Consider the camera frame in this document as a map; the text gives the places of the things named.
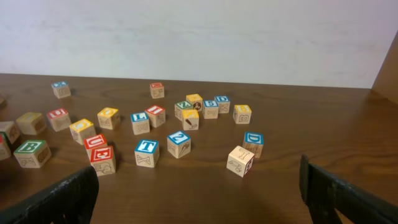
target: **wooden furniture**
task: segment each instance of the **wooden furniture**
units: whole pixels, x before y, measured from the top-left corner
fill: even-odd
[[[398,106],[366,89],[162,81],[165,98],[152,99],[153,80],[0,75],[7,105],[0,121],[15,121],[28,111],[65,108],[72,122],[94,121],[96,132],[114,147],[117,170],[99,177],[92,223],[310,223],[299,190],[302,153],[339,178],[398,205]],[[58,99],[51,83],[69,83],[72,96]],[[198,93],[204,100],[227,95],[234,105],[249,105],[250,124],[235,124],[233,110],[203,119],[186,131],[192,150],[174,158],[167,136],[182,130],[174,104]],[[166,110],[166,122],[134,135],[130,115],[152,105]],[[115,130],[99,128],[97,113],[119,109]],[[261,158],[242,178],[226,168],[228,154],[242,145],[244,133],[264,135]],[[56,183],[90,164],[85,147],[69,129],[47,128],[27,139],[46,140],[52,157],[40,169],[23,169],[14,157],[0,161],[0,209]],[[158,140],[154,169],[136,166],[141,139]]]

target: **black object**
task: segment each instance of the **black object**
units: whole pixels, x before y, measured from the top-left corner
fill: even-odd
[[[89,224],[98,195],[92,166],[0,212],[0,223]]]
[[[300,191],[315,224],[342,223],[335,209],[354,223],[398,223],[397,207],[309,164],[305,154],[300,164]]]

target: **white wall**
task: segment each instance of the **white wall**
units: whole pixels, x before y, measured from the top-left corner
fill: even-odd
[[[1,0],[0,73],[370,88],[396,0]]]

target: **brown table surface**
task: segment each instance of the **brown table surface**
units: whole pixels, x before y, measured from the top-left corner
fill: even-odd
[[[52,82],[65,80],[72,97],[57,99]],[[166,97],[153,100],[151,80],[0,75],[7,106],[1,121],[15,121],[30,112],[64,107],[72,122],[94,122],[115,146],[118,168],[99,177],[92,223],[310,223],[299,191],[299,162],[310,162],[398,205],[398,106],[366,89],[238,83],[163,81]],[[231,107],[248,104],[250,124],[235,124],[232,113],[218,119],[200,118],[192,151],[181,159],[167,152],[167,136],[182,130],[174,104],[199,93],[204,100],[228,95]],[[130,114],[152,105],[166,109],[166,123],[135,136]],[[97,113],[120,110],[115,130],[101,129]],[[226,169],[229,152],[242,145],[244,132],[260,132],[265,146],[260,159],[241,178]],[[69,129],[49,126],[38,136],[52,150],[41,169],[23,169],[16,159],[0,161],[0,209],[88,166],[84,146]],[[138,167],[134,149],[140,139],[160,142],[155,169]]]

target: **blue block face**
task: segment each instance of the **blue block face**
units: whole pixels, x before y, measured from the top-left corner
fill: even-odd
[[[174,144],[181,145],[182,143],[191,139],[191,137],[185,134],[183,131],[177,131],[176,133],[169,135],[169,139],[174,142]]]
[[[64,86],[67,86],[67,85],[68,85],[68,83],[65,82],[65,81],[56,82],[56,83],[53,83],[53,84],[52,84],[52,86],[53,86],[54,88],[60,88],[60,87],[64,87]]]
[[[218,107],[218,103],[215,100],[205,100],[206,107]]]
[[[148,115],[145,112],[131,115],[132,122],[145,121],[146,119],[148,119]]]
[[[221,102],[229,102],[228,96],[216,96],[216,101],[221,103]]]
[[[264,137],[260,133],[250,133],[246,132],[244,134],[244,141],[247,143],[253,143],[253,144],[264,144]]]
[[[136,147],[136,152],[143,152],[153,154],[155,153],[156,147],[159,145],[158,141],[155,140],[141,140]]]

